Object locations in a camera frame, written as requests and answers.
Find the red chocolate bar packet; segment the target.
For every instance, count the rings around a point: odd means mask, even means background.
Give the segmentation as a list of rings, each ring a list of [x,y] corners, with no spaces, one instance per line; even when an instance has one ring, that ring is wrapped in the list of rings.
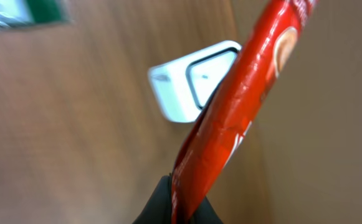
[[[317,0],[272,0],[177,156],[171,222],[187,222],[245,138]]]

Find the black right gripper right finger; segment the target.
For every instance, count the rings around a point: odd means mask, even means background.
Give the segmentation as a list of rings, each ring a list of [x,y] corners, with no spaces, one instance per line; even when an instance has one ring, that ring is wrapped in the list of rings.
[[[205,197],[189,219],[189,224],[223,224],[223,222]]]

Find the large green 3M package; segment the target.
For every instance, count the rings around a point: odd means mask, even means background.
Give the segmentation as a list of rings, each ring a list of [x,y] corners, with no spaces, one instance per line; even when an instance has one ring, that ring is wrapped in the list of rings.
[[[68,21],[63,0],[0,0],[0,30]]]

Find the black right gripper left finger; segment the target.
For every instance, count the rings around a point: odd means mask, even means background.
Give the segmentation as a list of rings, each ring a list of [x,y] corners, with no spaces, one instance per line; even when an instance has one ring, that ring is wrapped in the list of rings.
[[[171,177],[162,176],[133,224],[171,223]]]

